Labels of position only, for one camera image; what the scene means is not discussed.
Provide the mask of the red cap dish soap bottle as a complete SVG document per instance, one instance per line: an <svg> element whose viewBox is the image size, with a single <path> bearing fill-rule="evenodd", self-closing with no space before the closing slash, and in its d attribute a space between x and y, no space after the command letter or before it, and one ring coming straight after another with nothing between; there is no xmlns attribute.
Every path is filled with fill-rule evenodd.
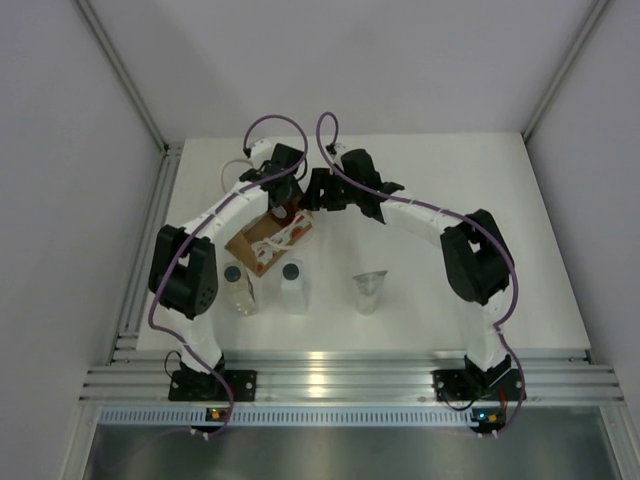
<svg viewBox="0 0 640 480"><path fill-rule="evenodd" d="M270 210L273 220L280 225L288 225L295 217L295 208L291 203L273 207Z"/></svg>

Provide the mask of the clear bottle dark cap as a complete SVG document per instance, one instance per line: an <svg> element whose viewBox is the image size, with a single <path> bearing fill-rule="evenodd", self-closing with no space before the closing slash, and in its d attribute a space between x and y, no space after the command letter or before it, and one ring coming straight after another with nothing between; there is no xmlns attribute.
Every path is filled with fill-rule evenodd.
<svg viewBox="0 0 640 480"><path fill-rule="evenodd" d="M224 285L235 309L244 316L257 313L255 293L245 266L237 261L228 262L223 269Z"/></svg>

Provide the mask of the white bottle dark cap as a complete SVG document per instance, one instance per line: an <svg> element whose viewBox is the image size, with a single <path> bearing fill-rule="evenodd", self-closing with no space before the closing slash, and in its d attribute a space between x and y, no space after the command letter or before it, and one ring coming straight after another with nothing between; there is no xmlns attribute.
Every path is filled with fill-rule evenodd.
<svg viewBox="0 0 640 480"><path fill-rule="evenodd" d="M300 260L292 259L283 265L280 289L284 308L289 314L305 315L308 312L308 287Z"/></svg>

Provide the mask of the silver refill pouch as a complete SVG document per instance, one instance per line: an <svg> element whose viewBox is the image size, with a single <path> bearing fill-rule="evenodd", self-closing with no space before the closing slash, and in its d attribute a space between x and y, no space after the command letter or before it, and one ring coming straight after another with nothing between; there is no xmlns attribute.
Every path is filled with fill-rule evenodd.
<svg viewBox="0 0 640 480"><path fill-rule="evenodd" d="M361 315L368 316L376 310L387 274L387 270L379 270L352 277L356 289L356 309Z"/></svg>

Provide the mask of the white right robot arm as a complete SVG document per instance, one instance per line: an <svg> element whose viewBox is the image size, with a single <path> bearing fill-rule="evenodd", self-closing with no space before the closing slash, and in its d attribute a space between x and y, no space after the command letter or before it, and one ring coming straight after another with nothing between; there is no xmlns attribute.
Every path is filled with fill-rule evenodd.
<svg viewBox="0 0 640 480"><path fill-rule="evenodd" d="M320 152L327 165L313 169L302 208L340 211L355 205L362 215L439 248L448 284L468 306L465 384L475 396L490 396L512 368L502 327L518 296L514 261L491 213L461 215L405 194L402 185L381 179L364 149L333 142Z"/></svg>

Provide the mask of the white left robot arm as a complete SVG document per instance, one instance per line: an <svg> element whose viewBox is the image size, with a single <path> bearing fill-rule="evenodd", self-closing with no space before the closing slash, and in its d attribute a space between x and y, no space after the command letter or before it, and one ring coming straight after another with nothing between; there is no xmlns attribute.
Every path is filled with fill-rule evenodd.
<svg viewBox="0 0 640 480"><path fill-rule="evenodd" d="M300 195L296 175L308 145L256 142L244 152L251 168L220 200L182 225L159 230L148 280L147 323L179 343L181 360L194 372L191 387L207 400L219 397L226 386L220 370L224 353L207 318L219 290L217 250L251 221Z"/></svg>

